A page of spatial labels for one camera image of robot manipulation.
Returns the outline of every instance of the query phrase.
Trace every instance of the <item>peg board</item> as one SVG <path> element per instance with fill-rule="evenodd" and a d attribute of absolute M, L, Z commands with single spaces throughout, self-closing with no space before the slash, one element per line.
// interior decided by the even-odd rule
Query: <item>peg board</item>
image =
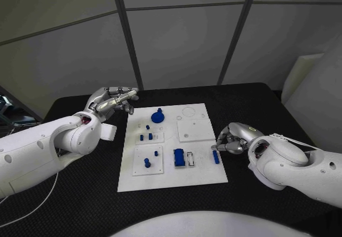
<path fill-rule="evenodd" d="M 165 114 L 165 121 L 160 123 L 152 122 L 152 114 L 162 108 Z M 186 129 L 186 138 L 181 138 L 185 131 L 185 124 L 196 123 L 193 129 Z M 202 128 L 206 131 L 205 141 L 199 137 L 198 129 Z M 150 147 L 150 154 L 155 152 L 156 144 L 142 144 L 137 142 L 140 134 L 149 133 L 163 133 L 163 142 L 157 143 L 163 151 L 163 173 L 147 174 L 140 176 L 133 176 L 133 165 L 137 165 L 137 160 L 134 159 L 136 149 Z M 123 148 L 123 159 L 121 159 L 121 169 L 118 178 L 118 192 L 129 192 L 136 190 L 160 189 L 181 186 L 227 183 L 227 173 L 219 156 L 219 164 L 215 164 L 211 146 L 217 143 L 211 120 L 208 117 L 208 112 L 205 104 L 191 104 L 191 105 L 175 105 L 162 107 L 147 107 L 134 110 L 134 115 L 129 116 L 126 138 L 124 138 L 124 148 Z M 186 166 L 175 167 L 175 156 L 173 150 L 183 149 L 183 158 Z M 192 152 L 195 166 L 188 166 L 186 153 Z M 142 168 L 144 167 L 144 158 L 142 158 Z"/>

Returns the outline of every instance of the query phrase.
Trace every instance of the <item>black tablecloth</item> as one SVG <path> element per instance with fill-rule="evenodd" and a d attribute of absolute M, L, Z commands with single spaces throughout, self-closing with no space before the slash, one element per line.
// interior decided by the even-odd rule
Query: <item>black tablecloth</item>
<path fill-rule="evenodd" d="M 312 144 L 263 83 L 146 90 L 139 96 L 131 102 L 136 108 L 205 103 L 215 135 L 230 122 L 241 122 L 264 134 L 279 133 Z M 45 122 L 84 110 L 88 97 L 58 99 Z M 117 126 L 114 141 L 101 140 L 95 151 L 59 173 L 46 203 L 26 219 L 0 229 L 0 236 L 110 236 L 152 217 L 191 210 L 237 212 L 292 225 L 335 209 L 290 187 L 283 191 L 267 188 L 247 168 L 247 153 L 221 153 L 225 184 L 117 193 L 127 113 L 116 112 L 107 123 Z M 0 224 L 35 209 L 54 181 L 55 176 L 9 197 L 0 205 Z"/>

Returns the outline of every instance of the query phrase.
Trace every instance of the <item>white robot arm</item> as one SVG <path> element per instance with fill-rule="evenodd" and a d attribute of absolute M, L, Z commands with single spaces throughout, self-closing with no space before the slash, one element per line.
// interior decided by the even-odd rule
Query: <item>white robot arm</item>
<path fill-rule="evenodd" d="M 116 126 L 103 122 L 114 110 L 134 113 L 127 99 L 139 99 L 137 91 L 129 87 L 101 88 L 84 111 L 0 139 L 0 198 L 45 181 L 94 151 L 100 139 L 114 140 Z"/>
<path fill-rule="evenodd" d="M 303 152 L 289 140 L 306 145 L 277 134 L 264 136 L 256 128 L 232 122 L 212 150 L 232 154 L 248 150 L 248 168 L 267 187 L 280 191 L 292 186 L 312 199 L 342 208 L 342 154 L 318 148 Z"/>

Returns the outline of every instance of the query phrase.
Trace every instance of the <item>silver robotic hand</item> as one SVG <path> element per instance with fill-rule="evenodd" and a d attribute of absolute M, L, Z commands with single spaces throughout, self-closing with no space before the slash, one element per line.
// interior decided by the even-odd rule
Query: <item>silver robotic hand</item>
<path fill-rule="evenodd" d="M 212 150 L 232 154 L 248 150 L 248 168 L 267 187 L 280 191 L 292 186 L 312 199 L 342 208 L 342 154 L 312 146 L 315 150 L 303 152 L 290 141 L 309 146 L 279 134 L 264 136 L 251 126 L 232 122 Z"/>
<path fill-rule="evenodd" d="M 134 108 L 137 88 L 101 88 L 90 97 L 84 111 L 0 138 L 0 198 L 38 185 L 84 155 L 100 139 L 113 141 L 116 126 L 103 123 Z"/>

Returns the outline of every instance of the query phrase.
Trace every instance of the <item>blue part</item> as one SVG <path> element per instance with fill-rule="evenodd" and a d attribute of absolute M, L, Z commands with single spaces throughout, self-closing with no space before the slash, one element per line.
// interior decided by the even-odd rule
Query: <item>blue part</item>
<path fill-rule="evenodd" d="M 165 121 L 165 114 L 162 113 L 162 109 L 159 108 L 159 111 L 152 114 L 152 122 L 160 123 Z"/>
<path fill-rule="evenodd" d="M 175 153 L 175 166 L 185 166 L 183 149 L 173 150 Z"/>
<path fill-rule="evenodd" d="M 212 155 L 214 155 L 215 164 L 219 164 L 219 157 L 218 157 L 217 151 L 212 151 Z"/>
<path fill-rule="evenodd" d="M 152 166 L 152 164 L 150 164 L 149 158 L 144 158 L 144 167 L 150 168 L 150 166 Z"/>

